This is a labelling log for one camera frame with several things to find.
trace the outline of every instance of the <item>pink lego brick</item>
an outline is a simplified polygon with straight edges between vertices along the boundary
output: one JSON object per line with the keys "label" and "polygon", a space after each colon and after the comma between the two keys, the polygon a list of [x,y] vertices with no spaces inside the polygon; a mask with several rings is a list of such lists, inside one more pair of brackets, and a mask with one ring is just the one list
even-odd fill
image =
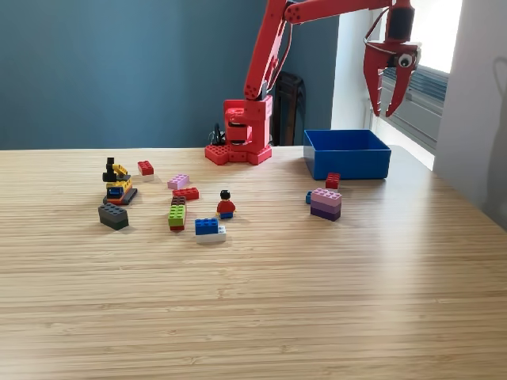
{"label": "pink lego brick", "polygon": [[167,188],[179,190],[190,181],[190,177],[186,174],[178,174],[175,178],[167,182]]}
{"label": "pink lego brick", "polygon": [[310,199],[333,207],[341,204],[341,194],[338,194],[337,192],[330,192],[329,190],[325,190],[323,188],[316,188],[313,192],[311,192]]}

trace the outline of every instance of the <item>white wall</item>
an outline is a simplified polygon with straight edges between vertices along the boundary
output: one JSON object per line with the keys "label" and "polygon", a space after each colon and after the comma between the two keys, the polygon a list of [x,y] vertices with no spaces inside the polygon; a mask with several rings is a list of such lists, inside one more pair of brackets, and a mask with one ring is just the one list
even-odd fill
{"label": "white wall", "polygon": [[[340,16],[331,129],[361,129],[369,123],[363,39],[378,14],[360,10]],[[378,32],[373,39],[378,39]]]}
{"label": "white wall", "polygon": [[435,172],[507,229],[506,20],[506,0],[463,0]]}

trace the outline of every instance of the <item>lego vehicle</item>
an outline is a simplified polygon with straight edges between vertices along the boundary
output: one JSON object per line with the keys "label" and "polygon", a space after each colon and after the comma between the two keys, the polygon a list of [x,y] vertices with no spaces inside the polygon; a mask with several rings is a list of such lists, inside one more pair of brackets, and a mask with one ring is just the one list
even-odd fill
{"label": "lego vehicle", "polygon": [[122,165],[115,164],[114,158],[108,158],[105,169],[106,173],[102,173],[106,188],[104,204],[130,204],[137,194],[137,188],[132,187],[132,179],[127,170]]}

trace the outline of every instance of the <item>red robotic arm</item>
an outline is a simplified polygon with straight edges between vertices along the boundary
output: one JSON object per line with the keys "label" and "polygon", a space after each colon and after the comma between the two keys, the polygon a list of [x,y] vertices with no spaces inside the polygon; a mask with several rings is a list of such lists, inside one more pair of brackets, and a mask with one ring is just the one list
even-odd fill
{"label": "red robotic arm", "polygon": [[[373,105],[373,111],[380,114],[380,92],[382,73],[387,67],[396,67],[397,82],[393,99],[386,112],[392,115],[402,103],[410,76],[417,67],[420,44],[411,44],[410,35],[414,21],[414,8],[410,0],[268,0],[257,43],[253,50],[250,69],[244,89],[245,100],[225,101],[226,146],[217,151],[206,147],[206,157],[216,164],[225,162],[250,162],[259,164],[271,157],[269,146],[269,117],[273,98],[268,91],[274,86],[281,71],[292,39],[292,25],[356,10],[386,8],[388,12],[384,41],[368,41],[369,35],[379,22],[382,14],[372,26],[364,42],[364,76]],[[280,43],[288,23],[288,46],[279,61]]]}

